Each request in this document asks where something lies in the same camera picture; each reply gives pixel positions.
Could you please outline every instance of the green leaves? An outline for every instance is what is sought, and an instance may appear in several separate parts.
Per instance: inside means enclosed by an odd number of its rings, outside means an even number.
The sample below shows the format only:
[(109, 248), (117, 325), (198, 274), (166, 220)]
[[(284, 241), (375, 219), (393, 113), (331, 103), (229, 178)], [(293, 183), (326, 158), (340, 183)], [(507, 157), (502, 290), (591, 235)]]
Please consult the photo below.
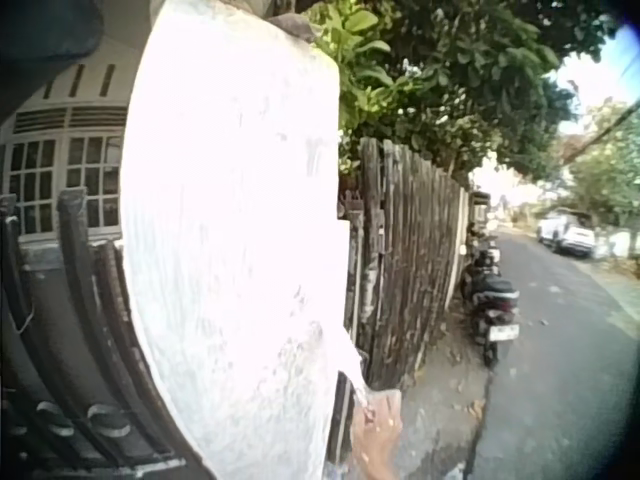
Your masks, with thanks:
[(396, 88), (380, 64), (391, 47), (380, 38), (378, 17), (351, 0), (316, 4), (308, 15), (323, 26), (317, 48), (340, 71), (340, 129), (351, 132), (363, 122), (374, 121), (389, 108)]
[(463, 65), (466, 65), (467, 63), (469, 63), (471, 61), (471, 55), (469, 53), (458, 53), (457, 55), (458, 57), (458, 62), (460, 62)]
[(391, 51), (391, 47), (389, 46), (388, 43), (383, 42), (382, 40), (373, 40), (372, 42), (369, 42), (366, 45), (363, 45), (362, 47), (356, 48), (356, 52), (362, 53), (371, 49), (380, 50), (383, 52)]
[(344, 28), (349, 32), (359, 32), (373, 27), (378, 23), (378, 17), (368, 10), (358, 10), (347, 17)]
[(359, 68), (355, 71), (355, 73), (360, 78), (375, 78), (388, 87), (393, 86), (393, 79), (389, 75), (387, 75), (387, 72), (384, 71), (384, 68), (378, 65), (367, 68)]
[(445, 168), (455, 157), (462, 176), (489, 151), (525, 175), (549, 174), (547, 149), (571, 118), (572, 94), (546, 75), (571, 50), (597, 57), (614, 27), (595, 0), (531, 1), (314, 5), (317, 47), (340, 71), (341, 152), (367, 135), (411, 145)]

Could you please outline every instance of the foliage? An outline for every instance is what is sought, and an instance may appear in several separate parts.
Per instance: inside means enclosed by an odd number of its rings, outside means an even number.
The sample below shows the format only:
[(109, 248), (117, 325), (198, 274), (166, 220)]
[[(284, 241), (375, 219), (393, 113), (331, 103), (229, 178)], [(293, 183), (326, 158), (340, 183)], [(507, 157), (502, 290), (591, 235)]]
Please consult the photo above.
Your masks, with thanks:
[[(611, 125), (628, 107), (608, 102), (592, 108), (594, 134)], [(575, 203), (604, 222), (626, 226), (640, 212), (640, 110), (571, 166)]]
[(404, 143), (465, 177), (488, 151), (533, 179), (573, 94), (545, 74), (595, 57), (612, 22), (597, 2), (356, 0), (315, 5), (319, 47), (341, 73), (341, 153), (358, 138)]

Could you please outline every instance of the road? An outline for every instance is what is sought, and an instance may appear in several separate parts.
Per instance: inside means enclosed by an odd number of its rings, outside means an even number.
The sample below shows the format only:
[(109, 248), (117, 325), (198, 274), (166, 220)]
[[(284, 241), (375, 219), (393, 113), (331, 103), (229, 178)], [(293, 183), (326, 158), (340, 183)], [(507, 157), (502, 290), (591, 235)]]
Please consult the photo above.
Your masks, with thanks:
[(500, 246), (521, 338), (496, 368), (469, 478), (593, 478), (624, 434), (639, 361), (624, 326), (640, 319), (578, 260), (525, 235), (501, 233)]

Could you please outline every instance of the window frame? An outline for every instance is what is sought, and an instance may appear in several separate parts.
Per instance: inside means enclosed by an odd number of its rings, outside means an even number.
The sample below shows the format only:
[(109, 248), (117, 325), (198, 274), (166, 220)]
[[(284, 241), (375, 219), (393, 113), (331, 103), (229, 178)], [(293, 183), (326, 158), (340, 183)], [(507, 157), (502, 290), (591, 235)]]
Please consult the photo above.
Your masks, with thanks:
[[(61, 137), (62, 137), (62, 132), (60, 131), (52, 131), (52, 132), (33, 132), (33, 133), (25, 133), (25, 134), (20, 134), (20, 135), (13, 135), (11, 138), (8, 139), (7, 142), (3, 143), (5, 145), (4, 148), (4, 158), (3, 158), (3, 162), (2, 163), (2, 192), (3, 195), (9, 195), (11, 192), (9, 191), (10, 188), (10, 181), (11, 181), (11, 174), (12, 174), (12, 170), (11, 170), (11, 159), (13, 156), (13, 147), (16, 144), (28, 144), (30, 142), (38, 142), (40, 144), (43, 144), (46, 140), (53, 140), (55, 142), (55, 146), (53, 149), (53, 164), (51, 165), (51, 167), (40, 167), (37, 166), (35, 169), (28, 169), (25, 170), (24, 168), (22, 168), (21, 170), (19, 170), (20, 175), (24, 176), (24, 173), (26, 171), (32, 171), (32, 172), (43, 172), (43, 171), (50, 171), (51, 172), (51, 227), (52, 230), (50, 232), (36, 232), (36, 233), (25, 233), (22, 228), (21, 228), (21, 234), (20, 234), (20, 242), (21, 243), (30, 243), (30, 242), (41, 242), (44, 240), (52, 240), (52, 239), (56, 239), (57, 235), (58, 235), (58, 216), (56, 214), (56, 204), (57, 204), (57, 199), (58, 199), (58, 194), (59, 194), (59, 190), (58, 188), (58, 184), (59, 184), (59, 166), (57, 165), (57, 161), (59, 160), (59, 155), (60, 155), (60, 147), (61, 147)], [(42, 147), (39, 147), (39, 155), (42, 155)], [(37, 181), (36, 181), (36, 185), (35, 185), (35, 190), (36, 190), (36, 196), (39, 195), (38, 191), (39, 191), (39, 185), (40, 185), (40, 176), (38, 175), (37, 177)], [(23, 189), (23, 184), (22, 184), (23, 180), (21, 180), (21, 186), (20, 188)], [(22, 201), (19, 202), (20, 208), (24, 208), (24, 199), (22, 199)], [(34, 201), (29, 201), (26, 202), (29, 205), (40, 205), (42, 203), (46, 203), (46, 200), (34, 200)]]
[[(121, 144), (121, 148), (122, 145), (124, 144), (124, 128), (123, 127), (87, 127), (87, 128), (74, 128), (74, 129), (69, 129), (67, 131), (64, 132), (64, 139), (61, 145), (61, 151), (60, 151), (60, 167), (59, 167), (59, 171), (60, 171), (60, 179), (59, 179), (59, 190), (58, 193), (61, 192), (62, 190), (67, 188), (67, 172), (69, 170), (69, 168), (74, 168), (76, 167), (75, 165), (69, 165), (69, 148), (71, 146), (71, 139), (73, 138), (84, 138), (85, 142), (87, 142), (86, 139), (90, 138), (90, 137), (102, 137), (102, 138), (106, 138), (106, 137), (120, 137), (122, 139), (122, 144)], [(102, 153), (104, 154), (105, 152), (105, 148), (106, 148), (106, 142), (103, 142), (102, 145)], [(100, 164), (96, 164), (97, 166), (100, 167), (100, 169), (102, 170), (104, 168), (104, 164), (100, 163)], [(83, 170), (86, 168), (86, 164), (82, 163), (80, 165), (78, 165), (78, 167), (81, 167)], [(102, 185), (102, 173), (100, 174), (100, 185)], [(97, 196), (93, 196), (94, 198), (100, 198), (103, 199), (104, 195), (102, 193), (99, 193)], [(118, 199), (118, 222), (120, 221), (119, 217), (119, 213), (120, 213), (120, 190), (118, 188), (118, 193), (114, 194), (114, 195), (107, 195), (107, 197), (115, 197)], [(100, 211), (100, 218), (102, 218), (103, 216), (103, 212)], [(120, 238), (122, 236), (122, 229), (120, 227), (120, 224), (118, 223), (118, 225), (114, 225), (114, 226), (108, 226), (108, 227), (89, 227), (89, 238), (91, 240), (112, 240), (115, 238)]]

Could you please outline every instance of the metal gate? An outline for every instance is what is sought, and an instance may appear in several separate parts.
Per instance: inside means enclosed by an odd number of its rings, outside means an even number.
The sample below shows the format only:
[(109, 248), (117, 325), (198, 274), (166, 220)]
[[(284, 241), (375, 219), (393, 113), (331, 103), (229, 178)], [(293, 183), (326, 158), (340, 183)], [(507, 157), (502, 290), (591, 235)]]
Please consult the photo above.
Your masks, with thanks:
[(85, 190), (58, 198), (59, 242), (21, 246), (0, 197), (3, 460), (52, 476), (201, 465), (151, 380), (122, 252), (90, 244)]

